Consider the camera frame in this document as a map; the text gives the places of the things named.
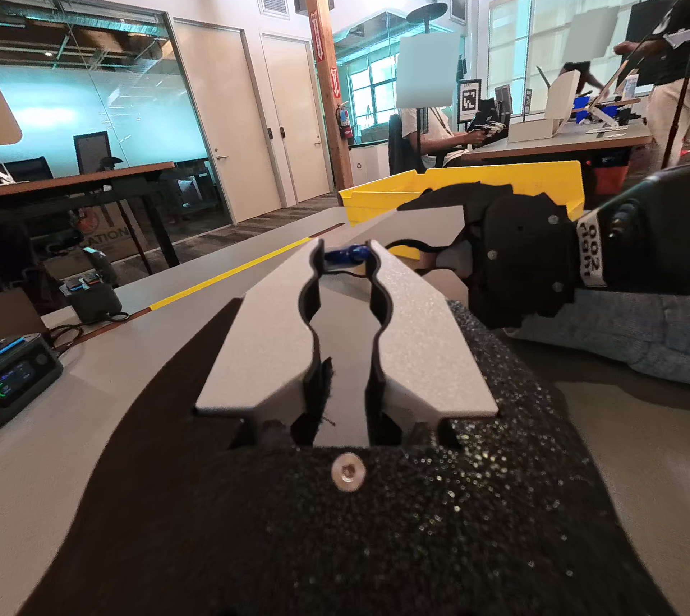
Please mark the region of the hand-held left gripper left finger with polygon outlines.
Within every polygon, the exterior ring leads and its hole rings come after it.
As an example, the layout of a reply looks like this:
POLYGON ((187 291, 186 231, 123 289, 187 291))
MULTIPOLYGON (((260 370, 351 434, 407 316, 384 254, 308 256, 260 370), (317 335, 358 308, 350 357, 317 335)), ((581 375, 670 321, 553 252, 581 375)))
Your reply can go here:
POLYGON ((242 420, 250 441, 278 428, 297 446, 313 445, 333 375, 311 326, 323 255, 323 240, 309 240, 239 299, 195 414, 242 420))

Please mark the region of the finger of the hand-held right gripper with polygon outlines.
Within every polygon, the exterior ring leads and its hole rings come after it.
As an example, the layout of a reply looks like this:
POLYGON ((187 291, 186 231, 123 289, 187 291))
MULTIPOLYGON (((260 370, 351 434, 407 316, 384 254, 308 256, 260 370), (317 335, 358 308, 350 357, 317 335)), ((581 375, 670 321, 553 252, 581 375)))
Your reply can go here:
POLYGON ((395 250, 402 247, 418 253, 418 259, 409 262, 417 274, 428 274, 433 270, 450 270, 454 274, 473 272, 473 247, 464 238, 457 238, 448 246, 434 246, 412 239, 396 240, 386 245, 386 249, 393 254, 397 254, 395 250))
POLYGON ((388 249, 412 242, 415 248, 442 250, 466 224, 480 220, 489 204, 513 194, 511 184, 462 183, 429 190, 376 218, 372 239, 388 249))

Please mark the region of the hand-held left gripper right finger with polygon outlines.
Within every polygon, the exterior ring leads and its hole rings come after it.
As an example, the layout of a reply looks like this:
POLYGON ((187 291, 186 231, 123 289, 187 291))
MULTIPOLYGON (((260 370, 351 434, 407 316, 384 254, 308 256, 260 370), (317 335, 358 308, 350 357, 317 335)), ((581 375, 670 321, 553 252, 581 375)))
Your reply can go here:
POLYGON ((421 426, 440 436, 451 421, 495 418, 499 407, 442 293, 367 242, 369 307, 380 324, 366 387, 369 443, 397 446, 421 426))

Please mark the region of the blue pen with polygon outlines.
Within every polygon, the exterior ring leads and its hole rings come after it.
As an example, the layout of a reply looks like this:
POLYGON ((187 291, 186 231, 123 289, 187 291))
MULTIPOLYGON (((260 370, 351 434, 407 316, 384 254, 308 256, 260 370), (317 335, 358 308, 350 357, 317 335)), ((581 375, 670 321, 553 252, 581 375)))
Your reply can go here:
POLYGON ((346 248, 327 250, 323 253, 323 265, 328 270, 358 267, 371 256, 366 244, 355 244, 346 248))

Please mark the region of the person's right forearm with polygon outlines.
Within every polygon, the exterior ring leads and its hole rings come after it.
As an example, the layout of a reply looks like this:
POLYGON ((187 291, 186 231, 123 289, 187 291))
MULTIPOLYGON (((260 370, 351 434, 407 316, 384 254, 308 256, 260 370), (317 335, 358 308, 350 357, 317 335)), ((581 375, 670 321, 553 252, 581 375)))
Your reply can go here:
POLYGON ((581 290, 553 318, 530 315, 513 339, 593 353, 689 385, 689 296, 581 290))

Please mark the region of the yellow tape strip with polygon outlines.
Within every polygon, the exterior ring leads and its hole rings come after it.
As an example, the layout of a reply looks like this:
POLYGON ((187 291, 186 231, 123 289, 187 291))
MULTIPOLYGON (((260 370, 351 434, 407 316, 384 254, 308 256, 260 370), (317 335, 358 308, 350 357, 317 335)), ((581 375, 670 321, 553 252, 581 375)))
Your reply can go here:
POLYGON ((199 284, 195 284, 194 286, 191 286, 190 288, 187 288, 184 291, 180 291, 180 292, 175 293, 175 294, 173 294, 173 295, 171 295, 171 296, 169 296, 163 300, 154 302, 146 310, 148 312, 151 312, 151 311, 156 311, 156 310, 162 309, 163 307, 168 306, 172 303, 175 303, 176 301, 182 300, 185 297, 193 295, 196 292, 202 291, 203 289, 208 288, 214 284, 217 284, 217 283, 224 281, 226 279, 229 279, 235 275, 243 273, 246 270, 249 270, 253 267, 256 267, 260 264, 263 264, 265 261, 268 261, 268 260, 273 259, 273 258, 277 258, 277 257, 287 253, 290 250, 293 250, 293 249, 296 249, 296 248, 302 246, 303 244, 305 244, 311 240, 312 240, 312 237, 305 237, 305 238, 302 238, 298 241, 294 241, 292 243, 289 243, 289 244, 287 244, 287 245, 285 245, 285 246, 283 246, 277 250, 273 250, 269 253, 266 253, 262 256, 259 256, 258 258, 255 258, 251 261, 247 261, 244 264, 241 264, 237 267, 234 267, 234 268, 232 268, 232 269, 230 269, 230 270, 228 270, 222 274, 219 274, 219 275, 214 276, 210 279, 207 279, 206 281, 200 282, 199 284))

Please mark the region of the yellow plastic bin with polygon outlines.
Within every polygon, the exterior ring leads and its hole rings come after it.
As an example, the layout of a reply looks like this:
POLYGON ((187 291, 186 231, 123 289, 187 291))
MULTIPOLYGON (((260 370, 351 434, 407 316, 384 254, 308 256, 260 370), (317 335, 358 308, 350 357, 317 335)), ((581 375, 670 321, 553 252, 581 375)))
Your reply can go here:
MULTIPOLYGON (((340 198, 351 227, 327 240, 326 251, 364 244, 372 238, 372 224, 379 216, 426 191, 462 183, 511 184, 513 195, 548 197, 571 220, 577 219, 584 209, 582 175, 576 161, 462 166, 432 169, 424 175, 408 171, 342 190, 340 198)), ((470 234, 479 234, 481 219, 466 224, 470 234)), ((403 259, 418 259, 416 250, 402 247, 395 252, 393 255, 403 259)))

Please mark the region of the white recycling bin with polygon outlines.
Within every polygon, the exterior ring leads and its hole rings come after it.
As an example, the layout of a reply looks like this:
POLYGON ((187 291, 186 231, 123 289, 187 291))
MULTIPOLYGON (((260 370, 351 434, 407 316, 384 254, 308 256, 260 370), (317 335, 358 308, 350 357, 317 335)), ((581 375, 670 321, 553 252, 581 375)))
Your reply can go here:
POLYGON ((367 144, 354 144, 349 150, 354 186, 390 176, 387 140, 367 144))

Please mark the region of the white folded stand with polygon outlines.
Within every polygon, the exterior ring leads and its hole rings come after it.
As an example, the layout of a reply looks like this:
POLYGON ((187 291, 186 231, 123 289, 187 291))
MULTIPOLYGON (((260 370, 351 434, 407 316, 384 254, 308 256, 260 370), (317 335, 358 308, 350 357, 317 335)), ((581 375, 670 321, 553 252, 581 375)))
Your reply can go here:
POLYGON ((573 111, 580 71, 571 70, 559 75, 550 85, 544 117, 539 120, 511 123, 507 141, 521 143, 553 138, 573 111))

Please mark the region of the grey office desk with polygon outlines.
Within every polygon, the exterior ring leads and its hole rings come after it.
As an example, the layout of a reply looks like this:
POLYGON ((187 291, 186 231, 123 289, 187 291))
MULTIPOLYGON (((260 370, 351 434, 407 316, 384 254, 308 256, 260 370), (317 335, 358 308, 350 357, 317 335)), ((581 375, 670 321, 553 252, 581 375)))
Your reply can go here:
POLYGON ((552 138, 510 142, 507 138, 484 144, 462 156, 460 165, 497 165, 501 163, 540 163, 567 160, 585 161, 591 153, 646 146, 651 133, 641 120, 617 129, 595 129, 584 124, 567 123, 552 138))

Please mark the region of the black battery charger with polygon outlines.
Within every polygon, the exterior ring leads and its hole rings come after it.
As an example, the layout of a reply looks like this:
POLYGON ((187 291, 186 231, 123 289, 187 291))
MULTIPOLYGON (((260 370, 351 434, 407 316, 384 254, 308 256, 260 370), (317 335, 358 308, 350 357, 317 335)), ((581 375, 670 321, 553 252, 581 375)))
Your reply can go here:
POLYGON ((82 324, 125 320, 128 314, 115 292, 119 283, 112 264, 100 250, 84 247, 82 251, 92 269, 67 278, 59 290, 82 324))

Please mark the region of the cardboard box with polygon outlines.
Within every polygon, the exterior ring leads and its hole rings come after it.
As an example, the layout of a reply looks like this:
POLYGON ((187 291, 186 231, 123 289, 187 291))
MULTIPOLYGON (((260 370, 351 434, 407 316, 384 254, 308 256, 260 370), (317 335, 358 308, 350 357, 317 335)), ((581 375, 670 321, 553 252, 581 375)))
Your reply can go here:
POLYGON ((78 229, 82 247, 96 249, 112 263, 138 256, 145 239, 127 202, 108 203, 79 209, 78 229))

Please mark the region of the white door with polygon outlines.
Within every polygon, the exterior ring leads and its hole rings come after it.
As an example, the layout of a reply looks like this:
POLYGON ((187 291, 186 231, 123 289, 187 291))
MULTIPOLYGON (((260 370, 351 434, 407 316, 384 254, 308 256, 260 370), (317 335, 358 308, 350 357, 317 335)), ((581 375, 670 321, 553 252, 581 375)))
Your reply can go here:
POLYGON ((274 33, 262 33, 260 39, 275 107, 266 129, 281 202, 290 207, 332 190, 313 53, 306 40, 274 33))
POLYGON ((173 28, 232 221, 280 209, 282 193, 245 32, 178 18, 173 28))

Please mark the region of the black device with screen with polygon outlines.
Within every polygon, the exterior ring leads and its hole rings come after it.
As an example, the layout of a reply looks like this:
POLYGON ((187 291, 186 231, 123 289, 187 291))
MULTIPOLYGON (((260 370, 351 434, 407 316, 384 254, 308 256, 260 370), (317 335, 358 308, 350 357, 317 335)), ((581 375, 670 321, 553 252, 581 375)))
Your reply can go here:
POLYGON ((1 427, 60 378, 64 366, 40 333, 1 339, 1 427))

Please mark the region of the dark wooden desk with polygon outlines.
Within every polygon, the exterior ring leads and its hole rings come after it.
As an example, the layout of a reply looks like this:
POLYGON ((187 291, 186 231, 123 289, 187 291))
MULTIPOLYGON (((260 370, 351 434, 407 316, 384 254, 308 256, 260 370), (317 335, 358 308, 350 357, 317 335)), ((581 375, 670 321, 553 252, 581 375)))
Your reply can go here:
POLYGON ((2 185, 1 225, 23 224, 40 216, 140 198, 168 267, 176 267, 180 263, 177 253, 153 202, 153 195, 159 190, 162 182, 162 174, 174 167, 175 164, 172 162, 161 162, 114 171, 2 185))

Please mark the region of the wooden post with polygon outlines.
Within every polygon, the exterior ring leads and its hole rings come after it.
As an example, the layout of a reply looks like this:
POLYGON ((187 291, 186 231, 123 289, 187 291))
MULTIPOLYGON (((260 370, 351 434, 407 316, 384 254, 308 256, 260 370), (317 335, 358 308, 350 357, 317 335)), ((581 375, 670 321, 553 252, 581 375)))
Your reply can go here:
POLYGON ((308 21, 313 38, 317 78, 322 97, 326 139, 332 174, 338 191, 353 187, 349 144, 340 132, 337 112, 341 107, 340 80, 332 36, 328 0, 306 0, 308 21))

